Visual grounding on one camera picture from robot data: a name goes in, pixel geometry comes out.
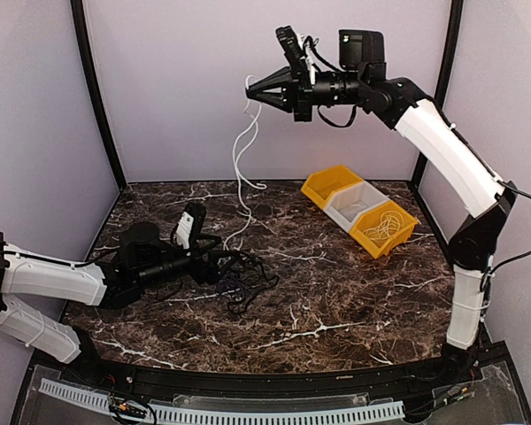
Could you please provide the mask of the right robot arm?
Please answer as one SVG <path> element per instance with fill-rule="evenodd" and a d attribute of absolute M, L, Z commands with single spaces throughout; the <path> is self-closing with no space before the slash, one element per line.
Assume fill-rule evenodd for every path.
<path fill-rule="evenodd" d="M 455 287 L 446 343 L 469 349 L 485 309 L 497 239 L 515 203 L 514 185 L 475 152 L 430 95 L 407 78 L 387 78 L 382 33 L 340 30 L 340 65 L 324 72 L 313 65 L 319 55 L 311 38 L 290 26 L 275 34 L 288 64 L 251 84 L 247 98 L 301 122 L 311 121 L 312 109 L 321 106 L 350 105 L 372 113 L 412 143 L 460 197 L 468 215 L 448 242 Z"/>

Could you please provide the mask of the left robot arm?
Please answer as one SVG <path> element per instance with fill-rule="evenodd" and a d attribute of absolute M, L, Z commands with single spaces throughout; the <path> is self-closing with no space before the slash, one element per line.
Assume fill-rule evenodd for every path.
<path fill-rule="evenodd" d="M 184 275 L 199 284 L 215 284 L 223 275 L 214 249 L 220 239 L 208 236 L 208 245 L 202 246 L 204 239 L 197 226 L 179 224 L 166 242 L 157 225 L 138 222 L 121 233 L 111 260 L 76 263 L 22 250 L 0 232 L 0 331 L 61 363 L 73 363 L 73 372 L 88 386 L 101 385 L 107 367 L 84 351 L 83 333 L 27 305 L 19 295 L 116 310 L 139 300 L 152 284 Z"/>

